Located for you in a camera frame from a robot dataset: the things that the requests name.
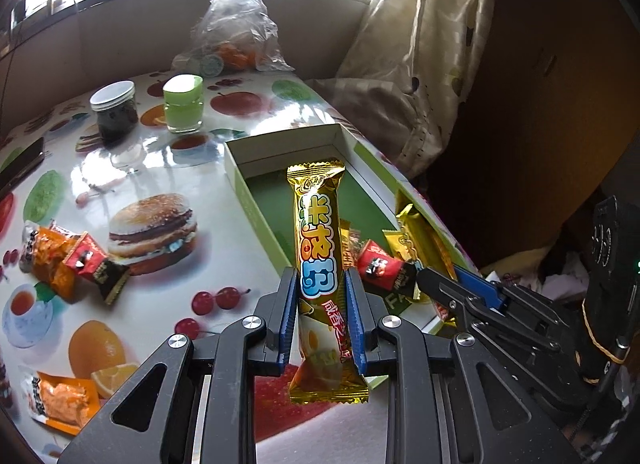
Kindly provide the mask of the gold rice snack bar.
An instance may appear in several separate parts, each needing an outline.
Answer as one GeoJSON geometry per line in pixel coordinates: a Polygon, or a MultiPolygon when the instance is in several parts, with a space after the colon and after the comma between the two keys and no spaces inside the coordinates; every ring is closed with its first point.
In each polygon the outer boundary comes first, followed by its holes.
{"type": "Polygon", "coordinates": [[[290,385],[297,403],[362,403],[369,387],[352,359],[347,328],[337,190],[342,161],[286,170],[293,192],[294,262],[299,276],[297,330],[302,364],[290,385]]]}

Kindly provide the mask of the orange snack pouch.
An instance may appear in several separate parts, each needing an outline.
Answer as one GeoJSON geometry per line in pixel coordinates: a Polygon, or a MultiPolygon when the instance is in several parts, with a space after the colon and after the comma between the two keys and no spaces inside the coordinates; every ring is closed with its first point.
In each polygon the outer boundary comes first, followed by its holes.
{"type": "Polygon", "coordinates": [[[76,275],[64,264],[79,236],[58,226],[44,227],[26,221],[22,232],[22,251],[18,265],[31,273],[65,302],[75,300],[76,275]]]}
{"type": "Polygon", "coordinates": [[[78,435],[101,408],[92,380],[22,368],[21,388],[30,417],[66,435],[78,435]]]}

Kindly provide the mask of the small gold packet in box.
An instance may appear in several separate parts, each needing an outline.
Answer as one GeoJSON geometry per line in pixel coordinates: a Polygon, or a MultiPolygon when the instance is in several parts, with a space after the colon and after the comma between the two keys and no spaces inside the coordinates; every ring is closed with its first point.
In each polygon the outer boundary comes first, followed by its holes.
{"type": "Polygon", "coordinates": [[[383,230],[383,236],[390,247],[393,257],[402,259],[406,263],[420,261],[420,257],[409,236],[400,230],[383,230]]]}

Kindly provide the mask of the red candy packet in box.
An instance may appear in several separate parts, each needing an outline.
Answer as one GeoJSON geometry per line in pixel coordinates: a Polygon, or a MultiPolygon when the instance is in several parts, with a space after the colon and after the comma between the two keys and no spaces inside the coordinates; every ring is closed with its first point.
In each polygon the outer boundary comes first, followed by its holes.
{"type": "Polygon", "coordinates": [[[363,282],[385,293],[412,297],[416,285],[416,266],[388,255],[378,243],[368,240],[360,251],[356,267],[363,282]]]}

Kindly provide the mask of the orange red packet in box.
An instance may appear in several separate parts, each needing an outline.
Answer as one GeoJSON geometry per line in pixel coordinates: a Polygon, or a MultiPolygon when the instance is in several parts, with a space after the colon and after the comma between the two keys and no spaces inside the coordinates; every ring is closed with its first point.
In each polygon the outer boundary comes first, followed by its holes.
{"type": "Polygon", "coordinates": [[[357,268],[360,270],[360,258],[367,241],[361,238],[361,233],[352,228],[352,224],[346,219],[340,219],[340,240],[343,268],[357,268]]]}

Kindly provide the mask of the red black candy packet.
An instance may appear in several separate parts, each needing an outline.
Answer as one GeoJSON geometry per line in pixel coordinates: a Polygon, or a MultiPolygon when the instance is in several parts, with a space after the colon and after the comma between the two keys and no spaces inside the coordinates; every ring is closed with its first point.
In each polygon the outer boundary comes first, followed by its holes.
{"type": "Polygon", "coordinates": [[[129,267],[114,262],[88,232],[77,238],[63,264],[76,276],[96,284],[106,305],[116,301],[130,277],[129,267]]]}

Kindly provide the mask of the cream patterned curtain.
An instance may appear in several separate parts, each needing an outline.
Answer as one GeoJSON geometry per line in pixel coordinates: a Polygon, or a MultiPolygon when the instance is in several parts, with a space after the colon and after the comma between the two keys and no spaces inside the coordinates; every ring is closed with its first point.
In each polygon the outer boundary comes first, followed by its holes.
{"type": "Polygon", "coordinates": [[[495,0],[373,0],[336,76],[309,86],[409,178],[442,154],[495,0]]]}

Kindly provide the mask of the white green cardboard box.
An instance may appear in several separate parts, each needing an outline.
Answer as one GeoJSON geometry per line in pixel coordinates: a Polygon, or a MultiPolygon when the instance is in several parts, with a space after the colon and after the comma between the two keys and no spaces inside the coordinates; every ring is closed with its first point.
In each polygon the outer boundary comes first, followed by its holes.
{"type": "Polygon", "coordinates": [[[296,265],[285,269],[277,292],[259,299],[253,316],[219,335],[214,399],[245,400],[255,377],[280,375],[297,331],[304,361],[291,383],[292,401],[365,402],[367,377],[386,375],[398,402],[434,403],[428,348],[436,340],[401,319],[384,325],[381,297],[365,292],[358,271],[343,266],[337,191],[344,173],[337,159],[288,167],[296,265]]]}

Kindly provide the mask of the black smartphone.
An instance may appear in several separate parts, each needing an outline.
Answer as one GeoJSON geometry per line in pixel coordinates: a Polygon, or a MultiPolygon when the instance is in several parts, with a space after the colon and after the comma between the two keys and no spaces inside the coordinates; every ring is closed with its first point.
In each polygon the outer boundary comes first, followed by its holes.
{"type": "Polygon", "coordinates": [[[44,139],[39,138],[22,151],[0,175],[0,200],[3,200],[21,181],[44,160],[44,139]]]}

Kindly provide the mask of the dark jar white lid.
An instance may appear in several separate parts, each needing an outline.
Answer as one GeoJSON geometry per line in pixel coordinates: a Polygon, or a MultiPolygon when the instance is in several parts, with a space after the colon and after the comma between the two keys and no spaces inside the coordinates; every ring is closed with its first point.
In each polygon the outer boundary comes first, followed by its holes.
{"type": "Polygon", "coordinates": [[[134,81],[118,81],[100,88],[90,97],[89,104],[96,113],[96,125],[105,145],[121,141],[138,124],[134,81]]]}

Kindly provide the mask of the green jar green lid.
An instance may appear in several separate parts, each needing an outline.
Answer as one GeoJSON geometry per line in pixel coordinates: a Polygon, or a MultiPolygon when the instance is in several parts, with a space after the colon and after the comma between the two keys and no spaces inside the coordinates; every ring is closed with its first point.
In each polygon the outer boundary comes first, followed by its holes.
{"type": "Polygon", "coordinates": [[[164,114],[171,133],[186,134],[202,126],[203,79],[196,74],[178,74],[163,86],[164,114]]]}

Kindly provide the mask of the clear plastic bag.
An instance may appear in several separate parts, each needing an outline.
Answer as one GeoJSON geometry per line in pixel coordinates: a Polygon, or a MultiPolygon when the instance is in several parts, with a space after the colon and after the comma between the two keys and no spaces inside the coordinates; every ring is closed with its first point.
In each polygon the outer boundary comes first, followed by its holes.
{"type": "Polygon", "coordinates": [[[277,24],[262,0],[209,0],[192,28],[186,50],[174,57],[176,72],[213,78],[228,72],[291,72],[277,24]]]}

